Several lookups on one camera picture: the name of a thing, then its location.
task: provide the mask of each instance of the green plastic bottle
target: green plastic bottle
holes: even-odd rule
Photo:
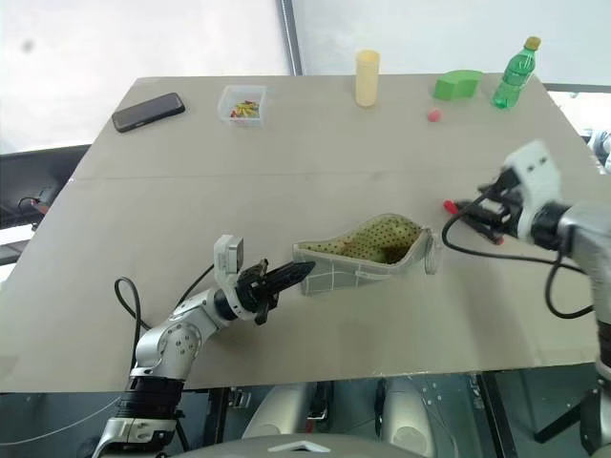
[[[517,104],[522,89],[535,69],[535,51],[540,44],[540,38],[529,36],[524,49],[509,61],[493,97],[493,104],[497,108],[512,108]]]

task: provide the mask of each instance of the bottle cap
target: bottle cap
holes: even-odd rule
[[[538,36],[529,36],[524,43],[524,48],[531,51],[538,50],[539,45],[541,44],[541,39]]]

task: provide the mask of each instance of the bottle label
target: bottle label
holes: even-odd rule
[[[518,86],[519,88],[522,88],[528,82],[530,77],[530,74],[517,73],[511,69],[506,69],[505,74],[503,74],[503,81],[511,86]]]

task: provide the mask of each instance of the yellow cup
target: yellow cup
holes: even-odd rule
[[[356,81],[354,97],[359,107],[370,107],[378,96],[380,53],[372,50],[356,54]]]

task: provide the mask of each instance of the red ball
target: red ball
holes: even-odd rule
[[[427,119],[430,122],[437,122],[439,119],[441,119],[441,110],[438,108],[433,108],[429,111],[429,114],[427,114]]]

